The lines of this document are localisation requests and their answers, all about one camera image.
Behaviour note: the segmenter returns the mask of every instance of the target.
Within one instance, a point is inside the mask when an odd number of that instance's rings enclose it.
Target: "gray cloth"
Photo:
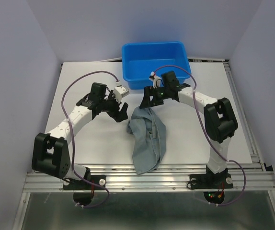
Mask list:
[[[158,167],[166,152],[166,127],[151,108],[135,108],[127,125],[135,137],[132,160],[137,174]]]

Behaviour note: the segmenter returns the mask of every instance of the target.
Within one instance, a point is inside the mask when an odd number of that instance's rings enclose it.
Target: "white table surface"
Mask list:
[[[232,138],[228,159],[239,163],[252,163],[250,148],[246,142],[238,111],[231,93],[223,63],[190,63],[193,76],[197,81],[197,90],[215,98],[226,97],[231,101],[239,128]],[[114,73],[127,85],[122,77],[121,62],[69,62],[64,63],[51,107],[46,132],[55,128],[63,119],[61,98],[65,89],[78,77],[96,70]],[[115,86],[113,77],[107,74],[95,74],[77,82],[67,93],[65,108],[71,112],[76,102],[90,92],[91,84],[100,82],[110,89]],[[193,85],[191,79],[186,81]],[[138,107],[143,91],[130,91],[123,99],[129,104],[128,116]],[[185,104],[165,100],[164,105],[153,107],[155,113],[166,125],[167,151],[162,160],[164,164],[206,164],[210,146],[207,143],[195,110]],[[76,163],[80,164],[132,164],[134,146],[133,135],[126,133],[127,121],[115,122],[106,113],[99,114],[77,134]]]

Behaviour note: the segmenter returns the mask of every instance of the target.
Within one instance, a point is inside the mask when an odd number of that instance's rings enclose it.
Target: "blue plastic bin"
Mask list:
[[[123,77],[132,90],[152,86],[150,73],[158,67],[176,65],[191,73],[186,51],[181,42],[131,43],[123,46]],[[175,74],[182,84],[189,75],[180,69],[166,67],[158,70],[158,76],[168,71]]]

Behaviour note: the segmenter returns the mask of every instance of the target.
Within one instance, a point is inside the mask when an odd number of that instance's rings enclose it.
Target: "white wall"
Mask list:
[[[263,0],[230,65],[265,162],[275,172],[275,1]]]
[[[27,0],[62,61],[121,56],[129,42],[179,40],[190,57],[230,58],[261,0]]]
[[[60,71],[25,0],[0,0],[0,230],[11,229]]]

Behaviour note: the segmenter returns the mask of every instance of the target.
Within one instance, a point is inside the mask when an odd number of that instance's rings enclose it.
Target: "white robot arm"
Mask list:
[[[162,79],[151,73],[149,79],[153,81],[153,87],[145,87],[144,97],[140,108],[153,107],[164,104],[163,100],[171,98],[178,102],[195,108],[193,87],[188,84],[180,84],[173,71],[161,75]],[[238,128],[230,101],[227,98],[216,99],[195,92],[196,109],[205,117],[205,133],[209,136],[210,143],[215,150],[210,148],[210,158],[206,166],[206,174],[193,174],[191,189],[217,188],[221,183],[225,184],[230,177],[227,169],[227,153],[231,137]],[[225,188],[232,188],[232,184],[225,184]]]
[[[63,120],[57,127],[46,134],[39,133],[34,140],[34,151],[32,158],[32,169],[46,173],[60,179],[80,180],[71,167],[68,146],[71,140],[69,121],[73,128],[73,135],[76,134],[99,113],[107,112],[116,122],[128,119],[128,104],[124,103],[120,110],[123,97],[129,94],[129,90],[116,83],[117,86],[106,95],[107,86],[100,83],[93,83],[91,92],[79,100],[69,118]],[[74,164],[75,171],[89,180],[90,169]]]
[[[193,100],[193,88],[192,87],[186,87],[178,92],[178,98],[179,102],[187,104],[194,108],[194,100]],[[196,105],[197,109],[200,113],[204,114],[204,108],[208,104],[214,104],[217,103],[218,100],[213,97],[206,96],[200,92],[195,92],[195,99],[196,99]],[[230,143],[231,138],[226,138],[223,140],[222,143],[219,143],[218,141],[210,139],[211,143],[214,145],[214,147],[220,152],[220,154],[226,159],[227,153],[228,153],[228,146]],[[207,164],[207,167],[214,173],[220,173],[224,171],[227,168],[227,163],[225,160],[223,160],[214,150],[213,148],[210,148],[210,158],[209,162]]]

